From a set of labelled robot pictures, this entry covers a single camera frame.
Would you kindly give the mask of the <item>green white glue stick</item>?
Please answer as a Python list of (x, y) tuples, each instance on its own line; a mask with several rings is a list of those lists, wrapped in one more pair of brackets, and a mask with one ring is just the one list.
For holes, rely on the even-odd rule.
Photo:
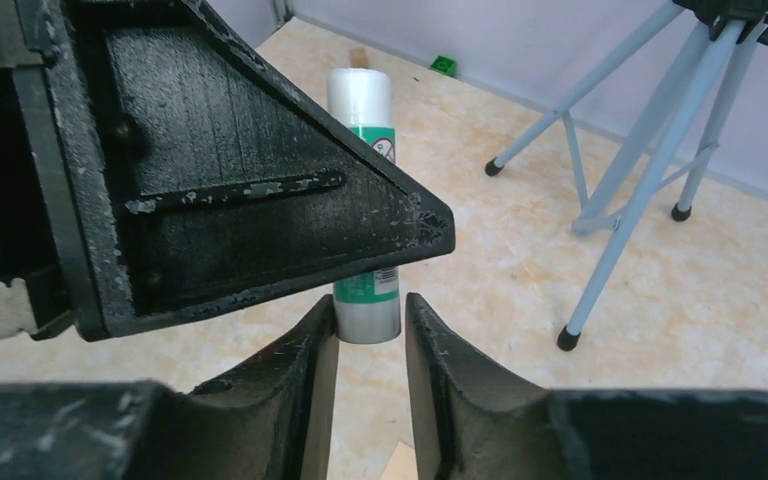
[[(389, 162), (396, 161), (396, 133), (390, 78), (368, 68), (337, 68), (327, 79), (327, 110)], [(359, 248), (383, 232), (385, 201), (368, 184), (351, 199), (351, 214), (360, 219)], [(401, 333), (398, 269), (368, 271), (333, 284), (340, 340), (358, 345), (385, 343)]]

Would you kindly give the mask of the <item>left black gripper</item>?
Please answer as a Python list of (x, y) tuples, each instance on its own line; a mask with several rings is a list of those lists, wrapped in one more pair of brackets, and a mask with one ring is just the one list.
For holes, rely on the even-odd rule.
[(60, 335), (80, 310), (80, 235), (49, 73), (57, 1), (0, 1), (0, 340)]

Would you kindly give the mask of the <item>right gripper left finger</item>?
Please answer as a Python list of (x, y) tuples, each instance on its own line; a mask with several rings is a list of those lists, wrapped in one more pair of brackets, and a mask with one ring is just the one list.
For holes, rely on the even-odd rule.
[(197, 385), (199, 479), (323, 479), (339, 342), (331, 295), (242, 363)]

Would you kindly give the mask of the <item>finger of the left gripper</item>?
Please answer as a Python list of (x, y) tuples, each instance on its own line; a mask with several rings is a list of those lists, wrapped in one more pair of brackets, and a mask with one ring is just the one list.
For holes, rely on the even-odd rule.
[[(57, 1), (49, 73), (88, 341), (209, 319), (451, 253), (451, 209), (205, 1)], [(362, 252), (351, 199), (385, 201)]]

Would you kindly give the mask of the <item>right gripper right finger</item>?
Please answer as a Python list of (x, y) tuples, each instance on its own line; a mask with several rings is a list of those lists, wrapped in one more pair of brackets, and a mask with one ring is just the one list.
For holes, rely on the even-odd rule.
[(405, 342), (419, 478), (556, 478), (548, 390), (460, 337), (418, 293), (405, 299)]

